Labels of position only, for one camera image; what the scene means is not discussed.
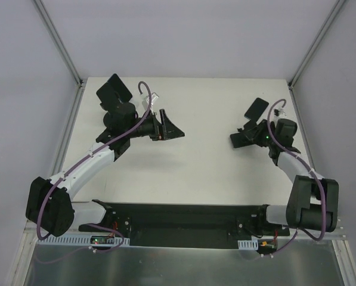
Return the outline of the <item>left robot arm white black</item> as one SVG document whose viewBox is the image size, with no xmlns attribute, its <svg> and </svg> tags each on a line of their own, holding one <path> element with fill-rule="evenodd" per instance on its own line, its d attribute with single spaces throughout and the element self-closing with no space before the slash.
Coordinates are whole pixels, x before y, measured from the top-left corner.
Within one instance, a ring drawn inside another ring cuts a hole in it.
<svg viewBox="0 0 356 286">
<path fill-rule="evenodd" d="M 48 179 L 38 177 L 31 183 L 26 217 L 36 224 L 40 240 L 46 238 L 41 230 L 59 237 L 81 225 L 93 224 L 101 232 L 112 227 L 109 206 L 98 200 L 75 203 L 73 199 L 100 170 L 114 163 L 130 147 L 132 138 L 147 136 L 152 141 L 166 141 L 185 135 L 163 109 L 159 113 L 158 119 L 147 109 L 138 118 L 133 104 L 117 105 L 104 116 L 106 129 L 82 158 L 65 171 Z"/>
</svg>

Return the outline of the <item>black folding phone stand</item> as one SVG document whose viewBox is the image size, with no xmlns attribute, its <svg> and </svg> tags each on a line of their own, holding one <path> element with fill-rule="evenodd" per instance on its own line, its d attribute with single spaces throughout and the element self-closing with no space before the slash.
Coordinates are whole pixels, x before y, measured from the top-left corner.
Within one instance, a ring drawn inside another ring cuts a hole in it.
<svg viewBox="0 0 356 286">
<path fill-rule="evenodd" d="M 242 148 L 251 145 L 247 145 L 245 134 L 247 132 L 240 132 L 240 128 L 237 129 L 237 133 L 233 133 L 230 135 L 231 143 L 233 148 Z"/>
</svg>

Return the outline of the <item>black round base phone holder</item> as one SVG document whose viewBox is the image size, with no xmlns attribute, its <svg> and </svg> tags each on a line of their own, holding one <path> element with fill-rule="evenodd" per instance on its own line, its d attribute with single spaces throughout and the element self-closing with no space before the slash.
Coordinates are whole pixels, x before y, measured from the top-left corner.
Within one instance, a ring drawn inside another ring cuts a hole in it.
<svg viewBox="0 0 356 286">
<path fill-rule="evenodd" d="M 116 104 L 110 111 L 106 108 L 103 103 L 100 103 L 100 107 L 106 112 L 103 117 L 103 123 L 106 128 L 118 129 L 121 123 L 122 115 L 120 114 L 120 104 Z"/>
</svg>

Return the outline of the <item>black phone teal edge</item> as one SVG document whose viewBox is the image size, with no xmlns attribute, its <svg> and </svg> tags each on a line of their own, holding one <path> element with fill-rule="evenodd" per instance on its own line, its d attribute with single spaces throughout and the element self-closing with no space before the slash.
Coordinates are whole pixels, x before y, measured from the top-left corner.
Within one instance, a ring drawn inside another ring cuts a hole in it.
<svg viewBox="0 0 356 286">
<path fill-rule="evenodd" d="M 250 121 L 257 122 L 268 106 L 269 102 L 257 97 L 245 112 L 244 117 Z"/>
</svg>

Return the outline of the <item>white folding phone stand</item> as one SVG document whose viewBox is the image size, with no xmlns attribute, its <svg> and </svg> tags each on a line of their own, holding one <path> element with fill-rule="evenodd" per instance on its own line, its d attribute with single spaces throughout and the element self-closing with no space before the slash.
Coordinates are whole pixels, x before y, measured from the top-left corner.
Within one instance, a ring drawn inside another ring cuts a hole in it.
<svg viewBox="0 0 356 286">
<path fill-rule="evenodd" d="M 130 100 L 129 100 L 129 103 L 133 104 L 135 106 L 135 108 L 138 108 L 139 106 L 139 101 L 135 98 L 135 97 L 132 97 Z"/>
</svg>

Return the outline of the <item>black phone blue edge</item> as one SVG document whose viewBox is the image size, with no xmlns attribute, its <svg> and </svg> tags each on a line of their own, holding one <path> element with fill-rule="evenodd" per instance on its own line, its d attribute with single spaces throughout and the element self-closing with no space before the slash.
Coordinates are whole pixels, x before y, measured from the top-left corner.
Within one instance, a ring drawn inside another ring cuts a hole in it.
<svg viewBox="0 0 356 286">
<path fill-rule="evenodd" d="M 132 94 L 116 73 L 111 75 L 107 83 L 114 90 L 120 102 L 130 102 Z"/>
</svg>

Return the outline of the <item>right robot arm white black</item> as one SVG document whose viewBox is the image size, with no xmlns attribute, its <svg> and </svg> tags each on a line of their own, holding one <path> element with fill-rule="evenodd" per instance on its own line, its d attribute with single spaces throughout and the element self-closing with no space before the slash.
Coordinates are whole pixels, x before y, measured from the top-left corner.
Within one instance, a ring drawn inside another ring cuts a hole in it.
<svg viewBox="0 0 356 286">
<path fill-rule="evenodd" d="M 249 121 L 244 128 L 230 135 L 234 148 L 251 145 L 269 148 L 269 157 L 292 182 L 285 206 L 268 206 L 266 214 L 255 220 L 255 228 L 269 235 L 277 224 L 291 228 L 333 232 L 337 225 L 339 185 L 313 171 L 292 146 L 297 124 L 289 119 L 277 122 Z"/>
</svg>

